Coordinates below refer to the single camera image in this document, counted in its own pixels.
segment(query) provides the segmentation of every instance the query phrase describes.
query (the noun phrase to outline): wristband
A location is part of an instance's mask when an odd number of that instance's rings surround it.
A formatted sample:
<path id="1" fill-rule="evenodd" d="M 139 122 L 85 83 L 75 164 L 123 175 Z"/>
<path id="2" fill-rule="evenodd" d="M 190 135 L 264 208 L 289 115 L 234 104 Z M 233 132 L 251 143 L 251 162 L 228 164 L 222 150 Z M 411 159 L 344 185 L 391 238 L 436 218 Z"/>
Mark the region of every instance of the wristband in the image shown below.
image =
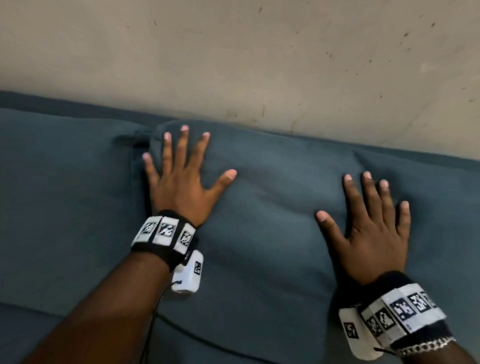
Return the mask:
<path id="1" fill-rule="evenodd" d="M 198 243 L 195 233 L 188 219 L 173 210 L 162 210 L 145 221 L 132 242 L 132 251 L 156 254 L 171 272 L 188 261 Z"/>
<path id="2" fill-rule="evenodd" d="M 398 356 L 437 350 L 455 340 L 443 311 L 401 272 L 381 275 L 364 287 L 362 297 L 359 315 L 381 347 Z"/>

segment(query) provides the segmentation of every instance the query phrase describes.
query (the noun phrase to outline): white sensor device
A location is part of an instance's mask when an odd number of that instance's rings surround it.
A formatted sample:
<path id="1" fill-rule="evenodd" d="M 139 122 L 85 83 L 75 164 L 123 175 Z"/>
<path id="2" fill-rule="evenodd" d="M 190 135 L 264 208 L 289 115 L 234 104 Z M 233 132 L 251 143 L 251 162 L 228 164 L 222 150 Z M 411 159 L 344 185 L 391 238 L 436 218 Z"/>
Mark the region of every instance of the white sensor device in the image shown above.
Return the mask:
<path id="1" fill-rule="evenodd" d="M 179 264 L 173 271 L 172 291 L 177 293 L 195 293 L 200 286 L 202 277 L 202 267 L 204 264 L 204 255 L 198 250 L 194 250 L 187 265 Z"/>

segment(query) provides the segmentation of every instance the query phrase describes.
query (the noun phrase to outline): finger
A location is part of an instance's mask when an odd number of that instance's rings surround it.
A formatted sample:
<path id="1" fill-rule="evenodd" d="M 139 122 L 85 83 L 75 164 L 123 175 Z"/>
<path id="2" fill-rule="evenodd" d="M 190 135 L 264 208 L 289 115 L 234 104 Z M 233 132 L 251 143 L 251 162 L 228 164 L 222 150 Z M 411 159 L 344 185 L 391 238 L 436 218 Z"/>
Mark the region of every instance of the finger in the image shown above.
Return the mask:
<path id="1" fill-rule="evenodd" d="M 393 206 L 392 197 L 390 196 L 390 187 L 387 180 L 381 180 L 378 183 L 380 199 L 382 200 L 382 215 L 384 223 L 390 229 L 395 228 L 395 206 Z"/>
<path id="2" fill-rule="evenodd" d="M 162 173 L 164 175 L 172 172 L 172 158 L 172 134 L 166 132 L 163 134 Z"/>
<path id="3" fill-rule="evenodd" d="M 343 178 L 343 187 L 347 195 L 350 212 L 354 219 L 368 219 L 367 209 L 363 203 L 363 197 L 360 195 L 355 186 L 352 176 L 346 174 Z"/>
<path id="4" fill-rule="evenodd" d="M 200 138 L 199 142 L 195 146 L 192 155 L 190 156 L 190 160 L 188 162 L 189 168 L 195 171 L 199 171 L 200 167 L 202 166 L 202 162 L 204 161 L 204 154 L 205 150 L 208 145 L 208 141 L 210 140 L 210 133 L 205 132 L 202 137 Z"/>
<path id="5" fill-rule="evenodd" d="M 187 159 L 187 145 L 188 145 L 188 125 L 181 127 L 181 135 L 177 144 L 177 151 L 175 152 L 175 170 L 182 170 L 185 167 L 185 160 Z"/>
<path id="6" fill-rule="evenodd" d="M 149 153 L 144 153 L 142 157 L 145 163 L 145 172 L 147 174 L 148 184 L 150 187 L 154 187 L 158 184 L 160 176 L 156 172 L 156 169 L 153 165 L 152 156 Z"/>
<path id="7" fill-rule="evenodd" d="M 329 214 L 325 211 L 318 211 L 315 216 L 320 224 L 325 240 L 331 242 L 335 250 L 341 253 L 350 247 L 350 242 L 345 239 L 342 231 L 340 231 L 340 228 Z"/>
<path id="8" fill-rule="evenodd" d="M 383 221 L 382 201 L 380 200 L 380 196 L 375 188 L 372 174 L 368 171 L 362 174 L 362 187 L 370 219 L 372 219 L 374 222 Z"/>
<path id="9" fill-rule="evenodd" d="M 218 178 L 213 187 L 207 191 L 214 203 L 218 201 L 227 187 L 233 183 L 236 176 L 236 170 L 227 170 Z"/>
<path id="10" fill-rule="evenodd" d="M 400 235 L 400 237 L 407 241 L 410 237 L 411 226 L 410 205 L 408 201 L 403 201 L 400 204 L 399 210 L 400 212 L 396 231 L 398 232 L 398 235 Z"/>

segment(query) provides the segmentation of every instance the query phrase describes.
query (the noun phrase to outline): wall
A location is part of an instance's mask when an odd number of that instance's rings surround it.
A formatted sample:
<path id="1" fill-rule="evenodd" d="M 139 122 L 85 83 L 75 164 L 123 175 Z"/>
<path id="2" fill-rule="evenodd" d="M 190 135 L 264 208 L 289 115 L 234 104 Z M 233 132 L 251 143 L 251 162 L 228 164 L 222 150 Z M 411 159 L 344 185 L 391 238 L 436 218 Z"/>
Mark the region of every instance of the wall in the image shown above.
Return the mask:
<path id="1" fill-rule="evenodd" d="M 1 0 L 0 89 L 480 158 L 477 0 Z"/>

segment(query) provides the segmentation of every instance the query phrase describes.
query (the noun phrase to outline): hand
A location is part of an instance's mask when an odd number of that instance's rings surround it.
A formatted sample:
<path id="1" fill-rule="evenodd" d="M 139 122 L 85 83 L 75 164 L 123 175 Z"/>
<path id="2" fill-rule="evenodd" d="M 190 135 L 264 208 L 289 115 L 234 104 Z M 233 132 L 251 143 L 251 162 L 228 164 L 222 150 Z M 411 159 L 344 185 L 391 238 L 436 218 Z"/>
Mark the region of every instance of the hand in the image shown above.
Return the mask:
<path id="1" fill-rule="evenodd" d="M 164 134 L 162 177 L 155 170 L 152 156 L 145 153 L 143 158 L 155 211 L 173 210 L 190 220 L 197 228 L 205 222 L 215 203 L 225 189 L 232 184 L 237 171 L 227 170 L 218 178 L 211 189 L 204 189 L 200 184 L 200 167 L 210 139 L 210 133 L 202 135 L 190 156 L 188 164 L 185 166 L 188 131 L 187 125 L 182 126 L 174 162 L 172 136 L 168 132 Z"/>
<path id="2" fill-rule="evenodd" d="M 396 225 L 395 208 L 386 180 L 380 181 L 377 192 L 370 172 L 363 174 L 366 206 L 349 174 L 343 183 L 353 219 L 348 239 L 325 211 L 318 211 L 316 215 L 325 239 L 338 252 L 343 268 L 361 285 L 391 270 L 404 272 L 410 235 L 408 202 L 400 204 Z"/>

